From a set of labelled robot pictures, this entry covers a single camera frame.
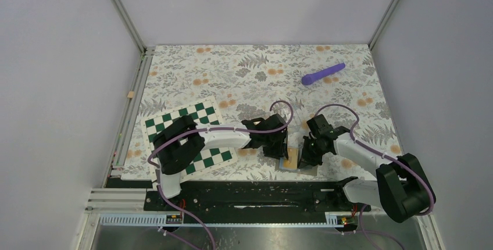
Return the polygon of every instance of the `purple object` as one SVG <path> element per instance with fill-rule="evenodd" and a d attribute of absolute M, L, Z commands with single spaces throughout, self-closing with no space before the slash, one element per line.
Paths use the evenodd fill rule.
<path fill-rule="evenodd" d="M 301 83 L 303 85 L 310 85 L 310 84 L 314 83 L 315 81 L 320 80 L 323 77 L 337 73 L 338 71 L 344 69 L 344 67 L 346 67 L 346 64 L 340 63 L 340 64 L 337 64 L 335 66 L 323 69 L 322 71 L 319 71 L 319 72 L 316 72 L 313 74 L 307 74 L 301 78 Z"/>

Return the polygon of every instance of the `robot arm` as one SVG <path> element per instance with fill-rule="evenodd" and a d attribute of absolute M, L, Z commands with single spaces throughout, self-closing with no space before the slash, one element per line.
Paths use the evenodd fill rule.
<path fill-rule="evenodd" d="M 378 156 L 352 140 L 349 130 L 343 126 L 333 128 L 323 115 L 307 121 L 311 135 L 304 137 L 302 150 L 303 165 L 320 165 L 322 156 L 331 152 L 345 157 L 366 171 L 377 181 L 355 179 L 342 188 L 349 202 L 361 202 L 381 207 L 392 220 L 402 223 L 430 206 L 426 189 L 398 164 Z M 421 164 L 412 154 L 393 156 L 414 171 L 427 184 L 436 200 L 433 190 Z"/>
<path fill-rule="evenodd" d="M 267 119 L 260 117 L 243 120 L 235 125 L 197 125 L 190 115 L 178 118 L 153 140 L 154 148 L 158 148 L 180 134 L 196 131 L 187 135 L 186 139 L 175 141 L 156 154 L 160 163 L 159 182 L 164 195 L 172 198 L 180 193 L 181 171 L 202 150 L 221 147 L 263 147 L 267 157 L 280 159 L 287 156 L 286 129 L 268 134 L 247 132 L 272 130 L 282 125 L 285 125 L 285 121 L 280 115 L 273 115 Z"/>
<path fill-rule="evenodd" d="M 176 141 L 158 152 L 160 162 L 160 184 L 167 198 L 180 193 L 180 174 L 201 150 L 221 147 L 259 148 L 271 158 L 287 158 L 287 130 L 273 133 L 248 133 L 243 130 L 266 131 L 285 124 L 279 115 L 253 120 L 243 120 L 238 125 L 199 125 L 191 116 L 182 116 L 158 134 L 154 141 L 157 148 L 166 141 L 190 130 L 196 130 L 186 140 Z M 322 164 L 322 156 L 328 152 L 348 158 L 376 177 L 377 181 L 354 179 L 346 183 L 342 191 L 349 202 L 366 203 L 382 207 L 396 222 L 418 214 L 429 207 L 429 197 L 414 177 L 392 161 L 383 159 L 352 141 L 345 127 L 334 128 L 323 115 L 307 121 L 309 137 L 304 143 L 298 167 Z M 397 159 L 411 168 L 430 187 L 417 158 L 411 154 L 397 156 Z"/>

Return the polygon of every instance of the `chessboard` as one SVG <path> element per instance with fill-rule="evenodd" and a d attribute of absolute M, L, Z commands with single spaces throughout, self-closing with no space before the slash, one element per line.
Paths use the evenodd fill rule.
<path fill-rule="evenodd" d="M 147 155 L 154 150 L 152 141 L 157 134 L 169 127 L 176 119 L 184 115 L 192 116 L 197 124 L 220 125 L 224 123 L 214 97 L 207 97 L 187 105 L 144 117 L 141 120 L 142 133 Z M 201 151 L 188 167 L 181 172 L 181 182 L 233 164 L 238 160 L 234 148 L 212 148 Z M 149 165 L 151 179 L 157 179 L 156 168 Z"/>

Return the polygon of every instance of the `floral tablecloth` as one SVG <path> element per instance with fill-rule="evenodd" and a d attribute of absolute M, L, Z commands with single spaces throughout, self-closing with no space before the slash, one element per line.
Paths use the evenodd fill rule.
<path fill-rule="evenodd" d="M 301 77 L 346 63 L 346 68 L 312 85 Z M 289 145 L 299 146 L 308 134 L 306 121 L 323 105 L 342 103 L 360 116 L 355 133 L 385 151 L 400 153 L 390 111 L 367 45 L 203 45 L 157 46 L 144 89 L 137 121 L 122 172 L 124 180 L 150 179 L 142 117 L 214 96 L 227 123 L 268 116 L 272 102 L 290 102 L 295 117 L 288 128 Z M 288 117 L 286 106 L 274 110 Z M 323 111 L 334 127 L 350 127 L 355 118 L 345 109 Z M 349 176 L 373 176 L 350 160 L 324 155 L 317 176 L 279 172 L 275 160 L 261 150 L 239 149 L 238 162 L 202 180 L 340 180 Z"/>

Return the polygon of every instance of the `metal floor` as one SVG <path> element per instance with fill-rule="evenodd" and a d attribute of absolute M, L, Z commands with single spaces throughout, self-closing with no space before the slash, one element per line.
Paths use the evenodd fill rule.
<path fill-rule="evenodd" d="M 384 231 L 393 235 L 406 249 L 426 249 L 418 221 L 407 220 L 402 224 L 384 215 L 365 216 L 365 229 Z M 363 234 L 332 234 L 334 229 L 313 227 L 222 227 L 211 229 L 217 248 L 251 249 L 373 249 Z M 175 232 L 200 249 L 212 249 L 202 227 L 182 227 Z M 370 235 L 382 249 L 401 249 L 393 240 Z M 191 249 L 183 242 L 157 233 L 155 227 L 99 226 L 93 250 L 105 249 Z"/>

